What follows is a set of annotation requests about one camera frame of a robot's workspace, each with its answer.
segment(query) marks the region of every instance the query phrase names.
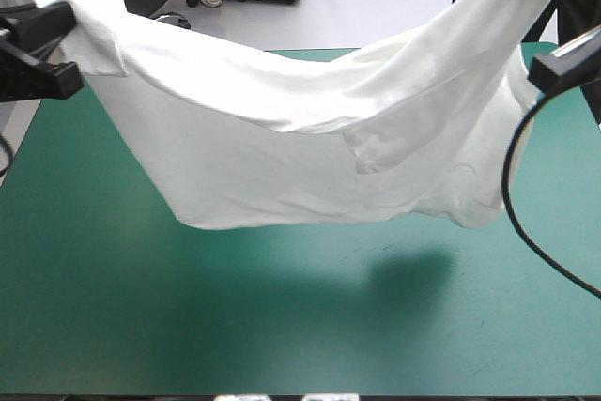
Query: white cloth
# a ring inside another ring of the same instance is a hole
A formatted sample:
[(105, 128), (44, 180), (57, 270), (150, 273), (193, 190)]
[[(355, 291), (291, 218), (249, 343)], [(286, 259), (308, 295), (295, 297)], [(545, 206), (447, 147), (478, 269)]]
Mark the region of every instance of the white cloth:
[(122, 0), (36, 0), (56, 1), (78, 22), (64, 58), (185, 224), (416, 211), (475, 227), (502, 209), (502, 159), (536, 95), (517, 45), (548, 0), (459, 0), (330, 63), (153, 22)]

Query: green tabletop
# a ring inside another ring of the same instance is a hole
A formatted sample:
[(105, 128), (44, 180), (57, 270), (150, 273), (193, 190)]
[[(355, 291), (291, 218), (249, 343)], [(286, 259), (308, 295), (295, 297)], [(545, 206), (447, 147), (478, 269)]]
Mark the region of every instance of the green tabletop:
[[(600, 180), (573, 91), (540, 115), (513, 193), (596, 284)], [(504, 215), (193, 229), (89, 89), (42, 103), (0, 218), (0, 393), (601, 394), (601, 302)]]

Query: black cable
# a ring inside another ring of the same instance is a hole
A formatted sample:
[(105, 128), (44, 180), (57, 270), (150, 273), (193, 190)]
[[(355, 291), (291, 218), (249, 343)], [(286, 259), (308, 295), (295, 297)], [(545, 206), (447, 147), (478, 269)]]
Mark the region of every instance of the black cable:
[(7, 141), (7, 139), (4, 136), (2, 136), (1, 134), (0, 134), (0, 147), (2, 148), (4, 153), (7, 155), (7, 159), (8, 159), (7, 165), (4, 168), (0, 169), (0, 177), (2, 177), (4, 174), (7, 173), (7, 170), (12, 165), (12, 161), (15, 160), (15, 152), (14, 152), (14, 150), (12, 150), (12, 146)]
[(557, 261), (555, 261), (550, 255), (548, 255), (545, 251), (543, 251), (533, 239), (524, 231), (524, 228), (520, 224), (517, 219), (516, 213), (514, 211), (514, 206), (511, 202), (511, 197), (509, 194), (509, 175), (511, 174), (511, 164), (514, 159), (514, 153), (516, 152), (517, 144), (526, 130), (530, 121), (543, 109), (545, 106), (551, 101), (555, 99), (554, 95), (546, 95), (544, 96), (532, 109), (522, 118), (521, 122), (517, 126), (516, 131), (514, 132), (514, 136), (512, 137), (511, 143), (509, 144), (509, 148), (507, 149), (507, 154), (505, 154), (505, 161), (503, 163), (503, 171), (501, 176), (501, 193), (503, 196), (503, 202), (505, 203), (505, 208), (507, 209), (507, 215), (509, 216), (509, 220), (516, 230), (519, 237), (545, 262), (547, 262), (550, 267), (552, 267), (555, 271), (557, 271), (562, 276), (566, 277), (574, 284), (578, 285), (580, 288), (588, 291), (593, 296), (597, 297), (601, 300), (601, 290), (599, 290), (596, 286), (593, 286), (579, 277), (576, 274), (572, 273)]

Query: gray floor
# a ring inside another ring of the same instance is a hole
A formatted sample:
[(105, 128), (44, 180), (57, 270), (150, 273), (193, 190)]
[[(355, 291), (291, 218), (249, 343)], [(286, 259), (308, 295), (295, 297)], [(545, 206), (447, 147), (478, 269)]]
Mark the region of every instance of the gray floor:
[(223, 0), (221, 8), (165, 9), (186, 15), (193, 29), (257, 49), (361, 47), (427, 22), (451, 0)]

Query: chair wheel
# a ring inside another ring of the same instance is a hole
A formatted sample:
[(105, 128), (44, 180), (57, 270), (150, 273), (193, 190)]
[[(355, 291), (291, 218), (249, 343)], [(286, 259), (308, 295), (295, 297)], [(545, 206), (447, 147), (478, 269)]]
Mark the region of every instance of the chair wheel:
[(186, 30), (190, 30), (190, 22), (187, 19), (178, 19), (177, 22), (181, 28), (185, 28)]
[(198, 5), (200, 0), (186, 0), (186, 5), (190, 8), (194, 8)]

